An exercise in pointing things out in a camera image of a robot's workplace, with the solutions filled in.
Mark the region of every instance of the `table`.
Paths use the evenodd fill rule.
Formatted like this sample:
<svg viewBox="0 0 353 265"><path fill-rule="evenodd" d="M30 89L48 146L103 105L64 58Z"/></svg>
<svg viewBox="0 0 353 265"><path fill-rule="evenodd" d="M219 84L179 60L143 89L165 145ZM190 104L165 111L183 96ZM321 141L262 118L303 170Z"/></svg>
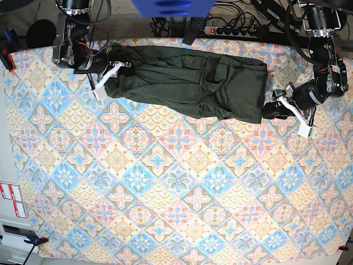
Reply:
<svg viewBox="0 0 353 265"><path fill-rule="evenodd" d="M181 39L118 42L189 48ZM191 48L266 62L267 100L313 75L285 46L198 39ZM97 102L84 75L51 62L51 47L13 58L16 71L4 71L9 134L28 219L49 238L41 257L268 264L333 255L345 244L353 89L318 107L317 134L307 140L294 118L196 120L123 98ZM353 62L345 63L350 78Z"/></svg>

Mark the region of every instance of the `black clamp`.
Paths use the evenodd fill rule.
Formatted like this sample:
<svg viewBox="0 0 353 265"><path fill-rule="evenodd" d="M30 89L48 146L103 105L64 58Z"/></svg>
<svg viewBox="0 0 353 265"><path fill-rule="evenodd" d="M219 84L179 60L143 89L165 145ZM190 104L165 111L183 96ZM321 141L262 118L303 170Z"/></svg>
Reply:
<svg viewBox="0 0 353 265"><path fill-rule="evenodd" d="M11 54L9 54L5 48L0 51L0 60L10 73L15 71L16 65L12 59Z"/></svg>
<svg viewBox="0 0 353 265"><path fill-rule="evenodd" d="M46 237L41 237L41 238L39 238L39 237L31 237L31 236L27 236L27 238L29 239L29 240L23 240L24 242L26 242L26 243L28 243L28 244L33 244L35 247L36 246L39 246L39 245L41 245L41 244L44 244L44 243L47 243L48 241L49 241L49 239L48 238L46 238Z"/></svg>

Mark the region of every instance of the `red label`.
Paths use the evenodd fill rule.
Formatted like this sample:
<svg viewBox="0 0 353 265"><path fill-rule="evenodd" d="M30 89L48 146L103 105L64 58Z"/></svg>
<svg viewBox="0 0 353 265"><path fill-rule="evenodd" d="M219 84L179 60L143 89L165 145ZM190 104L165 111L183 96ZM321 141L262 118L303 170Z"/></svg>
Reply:
<svg viewBox="0 0 353 265"><path fill-rule="evenodd" d="M10 193L11 193L12 200L16 200L15 199L15 194L13 194L12 185L10 185L10 184L9 184L9 190L10 190Z"/></svg>
<svg viewBox="0 0 353 265"><path fill-rule="evenodd" d="M6 197L5 197L5 192L4 192L4 190L2 189L2 185L1 185L1 184L0 184L0 192L1 192L2 198L6 199Z"/></svg>
<svg viewBox="0 0 353 265"><path fill-rule="evenodd" d="M15 209L16 216L20 217L20 215L18 214L18 209L17 209L16 202L13 202L13 208Z"/></svg>

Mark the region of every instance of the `black round object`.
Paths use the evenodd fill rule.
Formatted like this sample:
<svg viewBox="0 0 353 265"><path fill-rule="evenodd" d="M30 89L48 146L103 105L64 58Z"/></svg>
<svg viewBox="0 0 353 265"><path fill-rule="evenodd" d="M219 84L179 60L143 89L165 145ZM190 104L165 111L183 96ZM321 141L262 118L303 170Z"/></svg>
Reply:
<svg viewBox="0 0 353 265"><path fill-rule="evenodd" d="M223 30L223 28L218 28L218 29L216 29L216 32L217 32L217 34L223 34L223 32L224 32L224 30Z"/></svg>
<svg viewBox="0 0 353 265"><path fill-rule="evenodd" d="M27 31L27 47L32 49L53 46L55 36L56 27L52 21L47 19L38 20Z"/></svg>
<svg viewBox="0 0 353 265"><path fill-rule="evenodd" d="M108 55L105 52L100 52L99 54L93 57L92 65L90 66L88 71L90 73L95 73L99 75L104 72L107 64L108 64Z"/></svg>
<svg viewBox="0 0 353 265"><path fill-rule="evenodd" d="M255 36L258 39L263 39L270 34L270 28L268 25L262 25L255 31Z"/></svg>
<svg viewBox="0 0 353 265"><path fill-rule="evenodd" d="M318 105L311 98L310 92L313 93L318 102L324 103L325 98L320 95L319 88L315 82L308 82L293 91L293 99L301 110L308 110Z"/></svg>
<svg viewBox="0 0 353 265"><path fill-rule="evenodd" d="M334 29L334 16L331 8L309 6L307 7L309 27L312 30Z"/></svg>
<svg viewBox="0 0 353 265"><path fill-rule="evenodd" d="M231 28L226 28L224 30L224 34L226 34L226 35L230 35L231 33L232 33L232 29Z"/></svg>
<svg viewBox="0 0 353 265"><path fill-rule="evenodd" d="M62 8L65 8L65 9L89 8L89 0L63 0Z"/></svg>

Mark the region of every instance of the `blue object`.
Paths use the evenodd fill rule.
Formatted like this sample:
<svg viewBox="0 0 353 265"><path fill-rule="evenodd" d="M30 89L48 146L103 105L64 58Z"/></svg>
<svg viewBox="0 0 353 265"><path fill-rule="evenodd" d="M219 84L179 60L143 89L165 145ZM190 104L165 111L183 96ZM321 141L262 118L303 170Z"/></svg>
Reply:
<svg viewBox="0 0 353 265"><path fill-rule="evenodd" d="M140 15L151 17L208 16L216 0L131 0Z"/></svg>
<svg viewBox="0 0 353 265"><path fill-rule="evenodd" d="M33 244L33 246L38 246L38 245L44 244L49 241L45 237L39 238L37 236L35 236L35 237L27 236L27 239L29 239L29 240L23 240L23 241L28 244Z"/></svg>
<svg viewBox="0 0 353 265"><path fill-rule="evenodd" d="M4 29L2 33L4 34L6 40L10 43L12 41L12 35L10 31L8 29Z"/></svg>

